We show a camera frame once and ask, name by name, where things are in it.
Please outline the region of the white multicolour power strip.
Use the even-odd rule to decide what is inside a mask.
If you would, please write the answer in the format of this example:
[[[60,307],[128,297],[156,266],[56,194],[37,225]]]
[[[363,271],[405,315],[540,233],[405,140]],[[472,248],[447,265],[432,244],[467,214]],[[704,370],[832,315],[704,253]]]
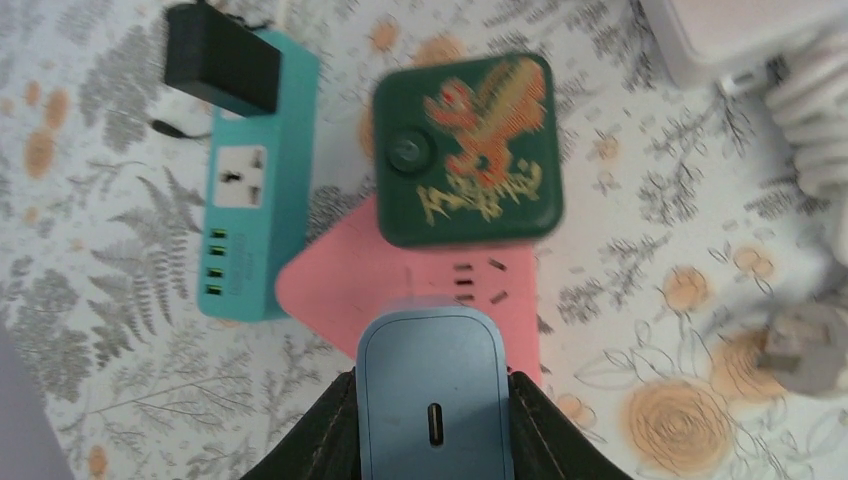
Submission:
[[[672,81],[689,89],[752,74],[847,22],[845,1],[642,1]]]

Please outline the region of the black power adapter with cord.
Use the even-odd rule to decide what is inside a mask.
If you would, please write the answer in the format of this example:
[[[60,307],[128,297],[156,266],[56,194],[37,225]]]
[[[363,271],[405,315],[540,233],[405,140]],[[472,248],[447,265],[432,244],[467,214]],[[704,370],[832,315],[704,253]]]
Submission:
[[[283,54],[205,1],[164,11],[163,83],[241,117],[277,112]]]

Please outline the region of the light blue small adapter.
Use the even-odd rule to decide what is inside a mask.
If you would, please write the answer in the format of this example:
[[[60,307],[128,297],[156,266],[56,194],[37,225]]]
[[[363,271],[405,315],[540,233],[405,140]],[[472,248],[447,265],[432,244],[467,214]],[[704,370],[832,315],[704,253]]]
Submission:
[[[511,479],[502,336],[467,306],[386,312],[355,365],[364,479]]]

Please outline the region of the dark green cube adapter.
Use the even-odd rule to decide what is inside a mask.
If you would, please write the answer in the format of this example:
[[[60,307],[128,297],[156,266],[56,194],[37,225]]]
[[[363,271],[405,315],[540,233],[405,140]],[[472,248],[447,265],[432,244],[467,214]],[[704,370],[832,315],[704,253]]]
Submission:
[[[372,97],[376,215],[402,248],[531,242],[565,213],[550,65],[512,52],[403,69]]]

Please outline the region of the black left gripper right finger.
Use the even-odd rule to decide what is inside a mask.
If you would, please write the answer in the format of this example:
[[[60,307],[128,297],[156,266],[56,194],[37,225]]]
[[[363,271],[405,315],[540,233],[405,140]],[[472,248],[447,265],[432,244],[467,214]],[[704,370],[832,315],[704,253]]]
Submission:
[[[631,480],[604,456],[528,375],[508,375],[514,477],[527,480]]]

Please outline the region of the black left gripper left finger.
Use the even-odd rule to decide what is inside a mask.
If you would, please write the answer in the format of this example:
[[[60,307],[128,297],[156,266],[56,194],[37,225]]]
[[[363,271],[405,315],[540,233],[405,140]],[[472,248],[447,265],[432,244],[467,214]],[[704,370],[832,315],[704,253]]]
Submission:
[[[243,480],[354,480],[361,477],[353,370],[341,373]]]

